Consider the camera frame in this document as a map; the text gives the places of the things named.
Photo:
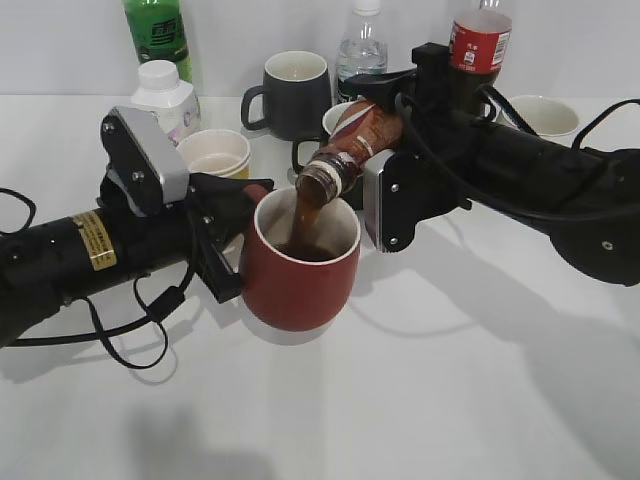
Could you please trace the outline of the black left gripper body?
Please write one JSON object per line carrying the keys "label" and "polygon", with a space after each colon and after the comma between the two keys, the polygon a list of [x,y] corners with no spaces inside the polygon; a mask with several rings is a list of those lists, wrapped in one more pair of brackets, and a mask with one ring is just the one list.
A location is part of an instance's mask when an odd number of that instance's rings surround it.
{"label": "black left gripper body", "polygon": [[[156,216],[143,216],[133,210],[118,178],[108,170],[100,185],[98,204],[109,238],[116,248],[118,264],[140,273],[184,260],[198,274],[194,221],[200,218],[193,205],[192,192],[188,185],[184,200],[165,206]],[[212,242],[224,255],[239,235],[233,240]]]}

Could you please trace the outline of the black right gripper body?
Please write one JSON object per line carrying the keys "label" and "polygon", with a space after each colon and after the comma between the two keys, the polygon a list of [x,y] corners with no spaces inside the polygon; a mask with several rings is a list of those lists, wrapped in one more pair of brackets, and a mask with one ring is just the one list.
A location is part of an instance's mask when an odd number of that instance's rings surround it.
{"label": "black right gripper body", "polygon": [[403,136],[395,152],[414,155],[424,171],[425,219],[469,210],[481,198],[465,175],[473,166],[476,118],[451,107],[449,48],[426,43],[412,50],[416,80],[412,93],[395,98]]}

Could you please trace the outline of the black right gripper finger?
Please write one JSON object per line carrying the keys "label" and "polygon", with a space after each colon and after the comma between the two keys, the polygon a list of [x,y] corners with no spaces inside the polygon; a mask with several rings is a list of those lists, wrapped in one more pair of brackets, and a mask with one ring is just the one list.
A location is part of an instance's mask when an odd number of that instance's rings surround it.
{"label": "black right gripper finger", "polygon": [[416,80],[415,69],[384,74],[357,74],[345,80],[349,93],[362,96],[381,108],[394,108],[398,94],[412,93]]}

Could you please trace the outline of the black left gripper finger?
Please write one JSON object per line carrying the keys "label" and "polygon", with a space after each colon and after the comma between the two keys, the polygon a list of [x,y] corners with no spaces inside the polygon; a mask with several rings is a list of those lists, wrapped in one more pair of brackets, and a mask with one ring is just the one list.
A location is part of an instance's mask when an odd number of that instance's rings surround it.
{"label": "black left gripper finger", "polygon": [[225,303],[241,293],[241,276],[233,271],[226,257],[214,247],[203,220],[194,221],[198,246],[198,275],[218,303]]}
{"label": "black left gripper finger", "polygon": [[274,181],[192,173],[189,186],[193,190],[193,205],[209,238],[233,240],[245,231],[256,205],[274,189]]}

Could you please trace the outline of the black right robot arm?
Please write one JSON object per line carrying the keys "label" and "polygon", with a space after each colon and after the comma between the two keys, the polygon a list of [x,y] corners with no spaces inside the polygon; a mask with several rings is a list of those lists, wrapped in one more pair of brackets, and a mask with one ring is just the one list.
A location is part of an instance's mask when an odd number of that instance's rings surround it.
{"label": "black right robot arm", "polygon": [[597,280],[639,281],[639,153],[540,137],[523,120],[452,106],[448,50],[426,43],[410,70],[348,79],[396,114],[401,143],[364,169],[365,224],[374,245],[399,252],[418,223],[479,203],[546,235],[571,266]]}

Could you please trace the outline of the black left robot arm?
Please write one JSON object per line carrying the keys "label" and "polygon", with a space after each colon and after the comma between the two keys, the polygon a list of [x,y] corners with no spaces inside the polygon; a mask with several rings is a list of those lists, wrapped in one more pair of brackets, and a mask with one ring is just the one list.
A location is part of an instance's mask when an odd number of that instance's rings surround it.
{"label": "black left robot arm", "polygon": [[[1,344],[53,346],[119,336],[160,324],[185,300],[195,276],[223,303],[242,290],[241,276],[223,256],[249,225],[271,179],[230,179],[195,173],[184,200],[154,216],[135,215],[116,183],[104,178],[89,217],[68,216],[1,239]],[[113,329],[62,337],[24,337],[31,327],[76,300],[184,261],[187,272],[144,306],[144,316]]]}

